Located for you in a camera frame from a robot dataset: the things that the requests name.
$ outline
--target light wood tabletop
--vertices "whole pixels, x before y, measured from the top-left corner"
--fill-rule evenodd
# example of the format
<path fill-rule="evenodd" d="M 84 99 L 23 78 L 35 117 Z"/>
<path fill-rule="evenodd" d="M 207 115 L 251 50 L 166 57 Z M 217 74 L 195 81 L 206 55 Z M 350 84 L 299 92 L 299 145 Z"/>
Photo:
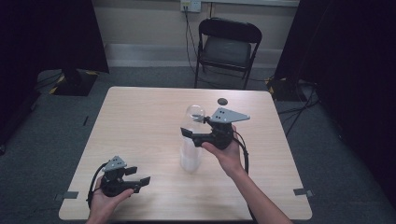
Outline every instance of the light wood tabletop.
<path fill-rule="evenodd" d="M 120 156 L 127 167 L 137 166 L 125 181 L 147 176 L 151 181 L 122 202 L 112 219 L 250 220 L 245 200 L 212 154 L 203 150 L 192 174 L 180 166 L 180 124 L 187 107 L 200 105 L 211 116 L 219 98 L 228 100 L 223 107 L 250 115 L 233 125 L 247 144 L 251 178 L 290 219 L 311 218 L 306 195 L 294 194 L 303 184 L 268 92 L 136 87 L 109 89 L 68 189 L 78 197 L 64 199 L 60 218 L 88 218 L 86 199 L 95 171 Z"/>

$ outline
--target bottle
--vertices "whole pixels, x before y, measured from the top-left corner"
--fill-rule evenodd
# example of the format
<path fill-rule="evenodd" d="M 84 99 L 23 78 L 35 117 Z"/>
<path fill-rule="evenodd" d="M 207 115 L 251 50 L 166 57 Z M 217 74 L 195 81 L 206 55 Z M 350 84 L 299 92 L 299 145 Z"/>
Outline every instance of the bottle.
<path fill-rule="evenodd" d="M 186 110 L 186 115 L 182 121 L 181 127 L 192 131 L 199 132 L 200 126 L 203 125 L 205 110 L 199 105 L 190 105 Z M 192 139 L 182 136 L 180 146 L 180 165 L 189 173 L 198 169 L 201 164 L 202 148 L 196 147 Z"/>

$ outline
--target wall outlet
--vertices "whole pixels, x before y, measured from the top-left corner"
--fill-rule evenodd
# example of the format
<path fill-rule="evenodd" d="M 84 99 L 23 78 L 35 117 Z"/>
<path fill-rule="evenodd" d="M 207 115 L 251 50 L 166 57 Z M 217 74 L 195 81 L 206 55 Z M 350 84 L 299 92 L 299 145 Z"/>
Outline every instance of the wall outlet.
<path fill-rule="evenodd" d="M 201 0 L 180 0 L 180 11 L 201 12 Z"/>

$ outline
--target gray carpet floor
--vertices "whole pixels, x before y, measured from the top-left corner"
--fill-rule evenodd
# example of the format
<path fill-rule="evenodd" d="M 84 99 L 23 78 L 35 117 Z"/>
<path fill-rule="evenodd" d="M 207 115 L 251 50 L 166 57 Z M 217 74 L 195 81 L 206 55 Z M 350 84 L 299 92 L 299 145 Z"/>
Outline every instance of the gray carpet floor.
<path fill-rule="evenodd" d="M 219 72 L 207 71 L 202 79 L 223 85 L 200 82 L 198 87 L 242 87 L 240 77 Z M 253 69 L 247 89 L 266 91 L 263 81 L 274 72 Z M 38 81 L 58 73 L 43 72 Z M 49 94 L 56 77 L 37 84 L 42 94 L 35 110 L 9 139 L 7 152 L 0 157 L 0 223 L 68 223 L 59 219 L 62 202 L 55 198 L 68 189 L 110 87 L 193 87 L 189 67 L 113 67 L 110 74 L 99 75 L 88 96 Z M 311 87 L 304 87 L 304 92 L 308 96 Z M 278 111 L 304 105 L 275 104 Z M 291 115 L 280 116 L 285 132 L 293 122 Z M 359 157 L 339 139 L 335 127 L 334 120 L 318 104 L 306 109 L 288 134 L 304 187 L 315 194 L 309 198 L 313 217 L 295 222 L 396 223 L 395 210 Z"/>

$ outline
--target person's left hand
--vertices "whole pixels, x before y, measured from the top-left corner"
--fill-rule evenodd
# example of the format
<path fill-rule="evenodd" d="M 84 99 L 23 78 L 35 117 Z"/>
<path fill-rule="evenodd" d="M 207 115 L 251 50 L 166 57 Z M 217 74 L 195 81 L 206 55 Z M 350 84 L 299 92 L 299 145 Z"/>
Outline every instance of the person's left hand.
<path fill-rule="evenodd" d="M 102 176 L 97 178 L 96 186 L 97 189 L 92 196 L 91 212 L 87 220 L 87 223 L 106 223 L 110 216 L 113 214 L 117 205 L 131 197 L 134 193 L 133 189 L 126 189 L 123 193 L 115 197 L 107 197 L 100 188 L 102 182 Z"/>

